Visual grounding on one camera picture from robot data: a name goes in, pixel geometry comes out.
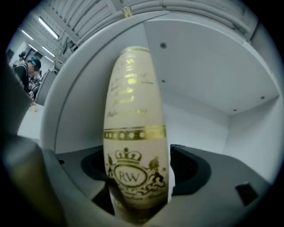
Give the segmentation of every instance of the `ceiling light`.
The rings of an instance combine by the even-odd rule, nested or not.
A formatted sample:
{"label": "ceiling light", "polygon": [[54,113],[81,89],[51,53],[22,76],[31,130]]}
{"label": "ceiling light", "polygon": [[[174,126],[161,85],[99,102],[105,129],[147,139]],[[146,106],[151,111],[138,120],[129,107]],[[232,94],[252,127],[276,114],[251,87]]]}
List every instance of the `ceiling light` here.
{"label": "ceiling light", "polygon": [[58,39],[58,34],[41,18],[39,17],[39,22],[56,38]]}
{"label": "ceiling light", "polygon": [[[45,56],[48,60],[52,61],[50,58],[48,58],[47,56]],[[52,61],[53,62],[53,61]]]}
{"label": "ceiling light", "polygon": [[43,46],[43,49],[45,49],[48,53],[50,53],[53,57],[55,57],[55,55],[51,53],[48,49],[46,49],[44,46]]}
{"label": "ceiling light", "polygon": [[24,30],[22,30],[22,32],[23,32],[28,38],[30,38],[31,40],[33,40],[32,37],[30,37]]}
{"label": "ceiling light", "polygon": [[36,52],[38,52],[37,49],[35,49],[32,45],[29,44],[29,46],[30,46],[32,49],[34,49]]}

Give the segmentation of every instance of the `gold lettering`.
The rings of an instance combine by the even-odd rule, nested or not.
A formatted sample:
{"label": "gold lettering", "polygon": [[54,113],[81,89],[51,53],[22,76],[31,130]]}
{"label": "gold lettering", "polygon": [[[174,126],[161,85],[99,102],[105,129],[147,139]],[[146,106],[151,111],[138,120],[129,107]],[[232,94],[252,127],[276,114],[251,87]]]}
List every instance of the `gold lettering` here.
{"label": "gold lettering", "polygon": [[137,77],[137,74],[127,74],[124,76],[125,78]]}
{"label": "gold lettering", "polygon": [[132,103],[132,102],[134,102],[134,101],[135,101],[135,98],[134,98],[134,96],[132,95],[132,96],[131,96],[131,98],[129,98],[129,99],[124,99],[124,100],[120,100],[120,101],[115,100],[115,102],[114,102],[113,106],[115,106],[115,105],[117,105],[117,104],[127,104],[127,103]]}
{"label": "gold lettering", "polygon": [[141,82],[138,82],[136,78],[131,78],[131,79],[128,79],[128,84],[154,84],[153,82],[151,81],[141,81]]}
{"label": "gold lettering", "polygon": [[134,60],[133,59],[127,59],[126,62],[127,62],[128,65],[130,65],[130,63],[134,63]]}
{"label": "gold lettering", "polygon": [[134,66],[126,66],[126,71],[131,71],[134,69]]}
{"label": "gold lettering", "polygon": [[126,90],[120,91],[119,94],[132,93],[134,89],[127,87]]}
{"label": "gold lettering", "polygon": [[128,115],[128,114],[142,114],[142,115],[145,115],[146,113],[148,112],[147,109],[143,109],[143,110],[125,110],[125,111],[122,111],[122,112],[116,112],[116,110],[113,110],[112,112],[109,111],[107,113],[107,117],[113,117],[113,116],[116,116],[116,115],[119,115],[119,116],[125,116],[125,115]]}
{"label": "gold lettering", "polygon": [[134,54],[128,54],[127,57],[128,58],[136,58],[136,56]]}
{"label": "gold lettering", "polygon": [[137,83],[136,78],[128,79],[128,84],[136,84],[136,83]]}

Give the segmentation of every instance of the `ceiling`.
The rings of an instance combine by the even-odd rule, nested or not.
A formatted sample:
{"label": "ceiling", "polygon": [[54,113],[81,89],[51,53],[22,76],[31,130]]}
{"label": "ceiling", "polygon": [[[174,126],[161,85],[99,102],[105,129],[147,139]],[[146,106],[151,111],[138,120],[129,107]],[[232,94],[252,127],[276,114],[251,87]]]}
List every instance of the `ceiling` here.
{"label": "ceiling", "polygon": [[259,54],[244,38],[223,26],[182,14],[144,23],[162,89],[227,115],[249,110],[279,95]]}
{"label": "ceiling", "polygon": [[[158,10],[197,13],[237,30],[247,39],[257,24],[254,14],[237,0],[43,0],[29,13],[20,29],[56,55],[55,63],[64,64],[94,33],[125,18],[122,12],[125,7],[131,7],[133,15]],[[39,17],[59,35],[58,39],[40,24]]]}

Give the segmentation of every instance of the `metal bracket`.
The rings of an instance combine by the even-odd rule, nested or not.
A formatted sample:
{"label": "metal bracket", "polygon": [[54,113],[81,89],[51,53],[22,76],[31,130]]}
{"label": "metal bracket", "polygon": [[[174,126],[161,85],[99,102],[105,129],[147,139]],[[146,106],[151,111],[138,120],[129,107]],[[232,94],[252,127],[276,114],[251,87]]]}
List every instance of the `metal bracket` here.
{"label": "metal bracket", "polygon": [[123,15],[125,16],[125,18],[133,16],[130,7],[124,7],[121,11],[122,11]]}
{"label": "metal bracket", "polygon": [[167,10],[167,7],[164,5],[164,0],[160,0],[160,5],[163,8],[163,10]]}

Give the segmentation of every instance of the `cream bottle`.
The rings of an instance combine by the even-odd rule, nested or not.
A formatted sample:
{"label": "cream bottle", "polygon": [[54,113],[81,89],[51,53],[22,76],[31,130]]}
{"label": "cream bottle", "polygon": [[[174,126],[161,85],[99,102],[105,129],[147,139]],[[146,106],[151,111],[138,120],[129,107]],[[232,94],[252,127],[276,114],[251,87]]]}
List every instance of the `cream bottle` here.
{"label": "cream bottle", "polygon": [[115,206],[123,219],[129,220],[130,215],[141,224],[168,197],[169,164],[162,111],[150,51],[128,47],[117,59],[110,78],[103,149],[106,173],[117,183],[123,198],[121,202],[113,195]]}

